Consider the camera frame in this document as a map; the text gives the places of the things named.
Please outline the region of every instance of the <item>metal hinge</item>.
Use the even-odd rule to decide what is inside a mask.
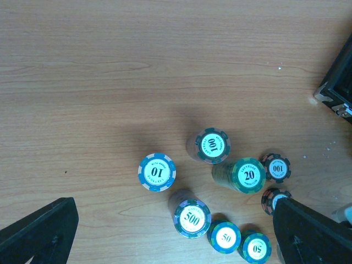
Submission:
[[[317,98],[321,102],[332,102],[333,100],[321,94],[321,91],[327,86],[328,82],[325,82],[322,86],[320,86],[314,93],[314,97]]]
[[[349,118],[352,117],[352,108],[346,103],[334,106],[331,108],[339,117]]]

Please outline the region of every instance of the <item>black case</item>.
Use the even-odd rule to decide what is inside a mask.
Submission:
[[[352,35],[314,96],[352,124]]]

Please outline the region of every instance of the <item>white speck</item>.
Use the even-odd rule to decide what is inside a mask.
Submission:
[[[310,104],[312,106],[317,106],[318,105],[318,101],[312,96],[308,97],[308,101],[310,102]]]

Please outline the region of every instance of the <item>casino chip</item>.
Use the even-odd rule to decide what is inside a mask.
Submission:
[[[224,161],[231,150],[228,135],[218,128],[207,128],[193,134],[186,143],[188,155],[195,161],[217,164]]]
[[[186,238],[199,238],[209,229],[209,208],[191,191],[179,190],[169,199],[169,209],[176,230]]]
[[[261,204],[264,212],[274,215],[276,203],[280,198],[291,197],[291,193],[284,189],[270,188],[263,193]]]
[[[269,153],[264,155],[260,162],[263,164],[266,171],[267,180],[275,183],[283,183],[285,179],[290,178],[291,163],[285,157],[279,154]]]
[[[242,234],[238,251],[248,263],[263,264],[269,260],[272,247],[266,235],[248,230]]]
[[[240,229],[228,221],[212,222],[207,237],[212,247],[223,254],[234,252],[241,243]]]
[[[214,181],[226,188],[244,194],[254,194],[265,184],[265,170],[255,158],[242,158],[237,162],[225,161],[212,169]]]
[[[148,190],[164,191],[175,181],[175,163],[163,153],[150,154],[140,163],[138,178]]]

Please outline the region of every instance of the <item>white chip center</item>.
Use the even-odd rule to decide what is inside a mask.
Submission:
[[[197,206],[186,206],[181,212],[180,223],[181,227],[187,232],[197,232],[204,226],[205,214]]]
[[[241,185],[253,188],[259,183],[260,171],[253,164],[245,164],[238,171],[238,179]]]
[[[285,198],[285,197],[287,197],[287,196],[284,195],[284,194],[278,194],[278,195],[276,195],[276,196],[274,197],[274,199],[273,199],[273,209],[274,209],[274,210],[275,210],[277,201],[278,201],[279,199]]]
[[[266,255],[266,244],[260,238],[255,238],[249,242],[248,255],[254,260],[261,260]]]
[[[225,150],[225,142],[220,135],[210,133],[206,135],[202,140],[202,150],[208,157],[218,157]]]
[[[162,159],[150,160],[144,168],[144,177],[152,185],[162,185],[170,178],[171,170]]]
[[[223,227],[216,234],[216,242],[223,249],[231,248],[236,242],[236,233],[232,228]]]
[[[287,174],[287,165],[281,159],[274,159],[269,164],[269,172],[273,175],[276,179],[281,179],[285,177]]]

